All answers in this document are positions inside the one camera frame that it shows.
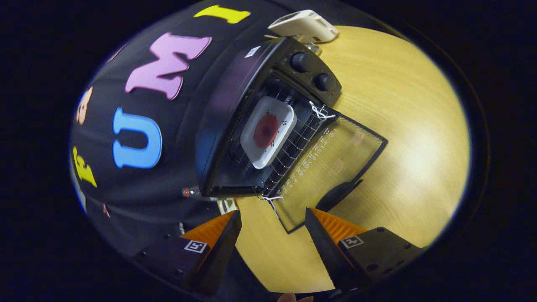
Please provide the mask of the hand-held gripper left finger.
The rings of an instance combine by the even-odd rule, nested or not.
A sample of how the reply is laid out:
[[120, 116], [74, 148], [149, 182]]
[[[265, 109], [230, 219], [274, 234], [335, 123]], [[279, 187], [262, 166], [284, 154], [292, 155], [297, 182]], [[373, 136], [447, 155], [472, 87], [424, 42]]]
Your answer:
[[242, 228], [239, 210], [209, 220], [183, 235], [166, 235], [134, 256], [134, 263], [165, 284], [193, 296], [213, 296]]

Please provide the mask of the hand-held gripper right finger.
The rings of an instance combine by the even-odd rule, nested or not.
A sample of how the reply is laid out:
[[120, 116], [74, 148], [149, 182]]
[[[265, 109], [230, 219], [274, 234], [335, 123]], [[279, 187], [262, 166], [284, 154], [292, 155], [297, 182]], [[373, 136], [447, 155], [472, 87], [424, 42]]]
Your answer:
[[424, 253], [388, 228], [368, 231], [316, 208], [306, 208], [305, 226], [334, 287], [343, 292], [378, 284]]

